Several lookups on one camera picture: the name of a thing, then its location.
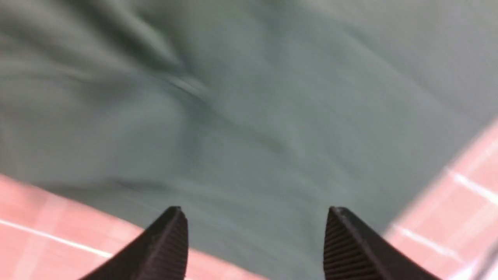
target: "white grout line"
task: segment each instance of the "white grout line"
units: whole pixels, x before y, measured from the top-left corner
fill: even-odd
[[[104,251],[101,251],[101,250],[97,250],[95,248],[92,248],[92,247],[89,247],[89,246],[86,246],[86,245],[83,245],[83,244],[79,244],[79,243],[76,243],[76,242],[65,240],[65,239],[62,239],[60,237],[48,234],[48,233],[37,231],[35,229],[28,228],[28,227],[25,227],[25,226],[22,226],[22,225],[18,225],[18,224],[15,224],[15,223],[12,223],[12,222],[9,222],[9,221],[5,221],[5,220],[2,220],[2,219],[0,219],[0,224],[2,224],[4,226],[11,227],[11,228],[15,228],[15,229],[18,229],[18,230],[21,230],[21,231],[29,232],[29,233],[32,233],[32,234],[35,234],[35,235],[38,235],[38,236],[42,236],[42,237],[45,237],[45,238],[48,238],[48,239],[52,239],[54,241],[60,242],[62,244],[65,244],[67,246],[78,248],[78,249],[81,249],[83,251],[87,251],[87,252],[93,253],[95,255],[99,255],[99,256],[104,257],[104,258],[110,258],[110,257],[113,256],[113,254],[111,254],[109,252],[104,252]]]
[[[448,256],[460,263],[463,262],[463,259],[462,257],[459,256],[459,254],[449,248],[446,248],[444,246],[441,246],[437,243],[435,243],[434,241],[431,241],[419,234],[416,234],[406,228],[403,228],[403,227],[400,227],[398,225],[394,225],[393,226],[395,229],[399,230],[404,236],[408,237],[409,239],[415,241],[415,242],[418,242],[420,244],[423,244],[431,249],[433,249],[434,251],[436,251],[438,254],[440,255],[445,255],[445,256]]]
[[[473,145],[477,145],[479,140],[474,141]],[[467,150],[464,151],[463,154],[467,153],[471,148],[467,148]],[[473,174],[474,171],[481,167],[483,163],[485,163],[491,156],[494,155],[495,152],[498,151],[498,140],[494,140],[487,148],[484,149],[482,153],[480,153],[476,159],[472,161],[470,166],[465,170],[465,173],[467,176],[470,174]],[[425,221],[428,217],[431,216],[431,214],[436,211],[437,208],[442,204],[443,201],[445,201],[457,188],[453,187],[451,190],[448,192],[444,193],[439,200],[438,203],[434,203],[432,206],[428,206],[428,210],[425,212],[425,215],[422,215],[422,217],[419,217],[417,221],[414,222],[413,228],[417,228],[422,222]]]
[[[454,172],[450,169],[448,170],[448,172],[451,174],[451,176],[457,183],[460,183],[466,189],[482,196],[492,204],[498,205],[498,194],[496,194],[495,192],[489,190],[488,188],[480,184],[477,184],[476,182],[472,181],[471,179],[467,178],[466,176],[460,173]]]
[[[106,234],[106,240],[100,244],[100,248],[117,252],[122,248],[122,246],[116,244],[115,239],[129,241],[133,240],[135,237],[136,235],[132,234],[131,228],[123,227],[123,221],[120,219],[116,219],[115,221],[113,221],[112,229]],[[101,265],[103,261],[104,260],[102,259],[102,256],[97,255],[95,256],[93,265],[97,267]]]
[[[67,200],[61,197],[55,195],[48,196],[43,207],[36,215],[33,228],[43,231],[52,231],[57,227],[67,204]],[[30,280],[33,278],[33,274],[40,261],[40,256],[45,252],[48,241],[48,239],[39,239],[36,235],[29,236],[13,272],[13,279]]]

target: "green tarp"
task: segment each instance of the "green tarp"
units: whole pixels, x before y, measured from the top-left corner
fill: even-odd
[[[381,232],[495,116],[496,3],[3,0],[0,172],[323,279],[328,206]]]

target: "green fabric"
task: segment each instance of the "green fabric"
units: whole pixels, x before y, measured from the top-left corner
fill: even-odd
[[[181,205],[194,248],[323,279],[328,206],[382,231],[495,116],[496,8],[4,0],[0,172],[141,226]]]

